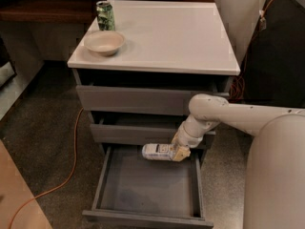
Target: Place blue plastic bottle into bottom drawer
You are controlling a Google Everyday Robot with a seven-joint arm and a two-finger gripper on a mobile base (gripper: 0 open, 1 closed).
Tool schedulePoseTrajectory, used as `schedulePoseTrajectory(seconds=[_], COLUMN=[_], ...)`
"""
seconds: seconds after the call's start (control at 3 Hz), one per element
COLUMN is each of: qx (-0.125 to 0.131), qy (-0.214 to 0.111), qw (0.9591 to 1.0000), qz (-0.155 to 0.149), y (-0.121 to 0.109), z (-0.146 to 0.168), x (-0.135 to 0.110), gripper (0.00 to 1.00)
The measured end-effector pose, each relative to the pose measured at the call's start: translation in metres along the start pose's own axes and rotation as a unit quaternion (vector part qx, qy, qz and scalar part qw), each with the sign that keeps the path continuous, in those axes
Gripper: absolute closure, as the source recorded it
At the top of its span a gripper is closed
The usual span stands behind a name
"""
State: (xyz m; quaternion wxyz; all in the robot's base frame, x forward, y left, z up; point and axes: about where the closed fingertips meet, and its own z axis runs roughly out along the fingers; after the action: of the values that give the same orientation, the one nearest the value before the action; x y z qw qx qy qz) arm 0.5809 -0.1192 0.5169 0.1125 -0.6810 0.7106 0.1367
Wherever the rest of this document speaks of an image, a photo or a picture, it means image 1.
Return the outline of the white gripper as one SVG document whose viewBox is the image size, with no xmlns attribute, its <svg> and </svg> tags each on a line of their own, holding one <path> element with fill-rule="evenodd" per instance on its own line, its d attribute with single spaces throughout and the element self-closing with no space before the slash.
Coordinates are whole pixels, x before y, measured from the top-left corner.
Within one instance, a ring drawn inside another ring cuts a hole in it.
<svg viewBox="0 0 305 229">
<path fill-rule="evenodd" d="M 189 135 L 184 127 L 184 123 L 180 125 L 176 134 L 174 135 L 171 144 L 179 146 L 172 146 L 171 150 L 171 161 L 180 162 L 183 159 L 190 156 L 190 149 L 196 148 L 203 137 L 193 137 Z"/>
</svg>

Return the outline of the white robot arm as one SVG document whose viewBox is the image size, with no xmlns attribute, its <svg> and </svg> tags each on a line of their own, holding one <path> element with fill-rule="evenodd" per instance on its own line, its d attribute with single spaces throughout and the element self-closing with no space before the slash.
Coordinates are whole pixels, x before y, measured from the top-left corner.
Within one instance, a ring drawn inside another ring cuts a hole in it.
<svg viewBox="0 0 305 229">
<path fill-rule="evenodd" d="M 173 138 L 172 160 L 187 157 L 220 123 L 251 135 L 243 229 L 305 229 L 305 110 L 197 94 L 189 112 Z"/>
</svg>

